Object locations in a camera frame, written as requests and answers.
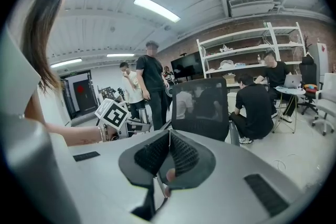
laptop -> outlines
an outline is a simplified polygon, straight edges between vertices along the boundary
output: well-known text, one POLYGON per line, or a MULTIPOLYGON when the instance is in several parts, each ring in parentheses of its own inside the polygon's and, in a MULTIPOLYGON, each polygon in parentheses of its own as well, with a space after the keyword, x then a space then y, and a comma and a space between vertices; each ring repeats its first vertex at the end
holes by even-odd
POLYGON ((286 88, 297 89, 301 85, 301 81, 302 75, 287 75, 283 86, 286 88))

air conditioner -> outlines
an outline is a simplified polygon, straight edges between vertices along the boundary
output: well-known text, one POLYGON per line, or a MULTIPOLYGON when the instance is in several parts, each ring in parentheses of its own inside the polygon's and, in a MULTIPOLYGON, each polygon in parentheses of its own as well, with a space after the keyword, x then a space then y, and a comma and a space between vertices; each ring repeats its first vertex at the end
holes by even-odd
POLYGON ((243 17, 254 14, 265 14, 274 8, 273 0, 230 0, 231 16, 243 17))

television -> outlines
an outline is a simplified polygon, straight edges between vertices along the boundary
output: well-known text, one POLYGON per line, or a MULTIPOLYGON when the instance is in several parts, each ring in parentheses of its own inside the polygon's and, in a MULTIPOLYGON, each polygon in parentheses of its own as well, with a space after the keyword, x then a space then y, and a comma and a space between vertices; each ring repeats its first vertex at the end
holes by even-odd
POLYGON ((196 74, 203 74, 201 56, 199 52, 171 61, 171 65, 175 78, 184 78, 196 74))

white ceiling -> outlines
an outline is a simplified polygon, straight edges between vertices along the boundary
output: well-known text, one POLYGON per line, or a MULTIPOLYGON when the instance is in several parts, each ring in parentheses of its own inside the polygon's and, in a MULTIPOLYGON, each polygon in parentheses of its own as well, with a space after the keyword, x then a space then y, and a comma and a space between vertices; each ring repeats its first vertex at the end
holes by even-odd
MULTIPOLYGON (((152 0, 181 20, 173 23, 133 4, 134 0, 64 0, 50 36, 47 56, 50 63, 81 57, 83 62, 60 67, 59 73, 116 65, 121 60, 108 53, 143 54, 148 40, 160 50, 197 31, 229 21, 229 0, 152 0)), ((274 0, 269 14, 329 15, 323 0, 274 0)))

brick wall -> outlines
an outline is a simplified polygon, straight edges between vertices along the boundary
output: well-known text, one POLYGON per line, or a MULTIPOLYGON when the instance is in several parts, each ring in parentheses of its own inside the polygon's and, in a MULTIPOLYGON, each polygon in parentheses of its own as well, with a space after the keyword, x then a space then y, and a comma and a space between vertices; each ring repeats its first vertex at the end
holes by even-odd
MULTIPOLYGON (((211 38, 215 38, 218 36, 249 30, 253 28, 263 28, 263 22, 271 22, 272 26, 296 26, 296 22, 299 23, 302 35, 308 36, 308 44, 316 44, 318 38, 321 43, 325 43, 328 49, 329 55, 329 70, 332 70, 333 65, 336 65, 336 32, 333 25, 315 20, 309 19, 304 17, 295 17, 295 16, 267 16, 267 17, 259 17, 259 18, 252 18, 252 19, 244 19, 244 20, 237 20, 235 22, 230 22, 226 24, 222 24, 200 33, 197 33, 191 37, 188 37, 177 44, 174 44, 157 54, 158 60, 161 62, 163 66, 169 66, 171 68, 170 62, 180 58, 180 54, 187 53, 192 54, 194 52, 198 52, 198 47, 196 43, 196 39, 199 41, 205 41, 211 38)), ((290 39, 292 41, 297 41, 298 32, 294 31, 290 39)), ((277 36, 277 42, 281 43, 288 43, 288 37, 281 37, 277 36)), ((245 48, 250 46, 258 46, 259 44, 263 44, 262 39, 254 38, 249 40, 243 41, 236 41, 230 42, 227 44, 229 48, 245 48)), ((222 46, 213 47, 207 52, 219 52, 219 48, 222 46)), ((298 48, 295 54, 295 60, 300 61, 302 57, 303 50, 298 48)), ((261 58, 262 53, 250 53, 245 55, 235 55, 231 57, 225 58, 225 60, 232 60, 234 63, 243 62, 243 63, 257 63, 257 57, 260 54, 261 58)), ((281 50, 280 57, 282 61, 294 61, 293 52, 292 50, 281 50)), ((209 67, 217 69, 220 65, 220 62, 224 59, 212 60, 209 61, 209 67)), ((235 71, 236 75, 239 75, 242 72, 247 72, 252 76, 257 76, 260 74, 261 69, 259 68, 251 68, 245 69, 240 71, 235 71)), ((221 77, 224 73, 212 74, 212 77, 221 77)))

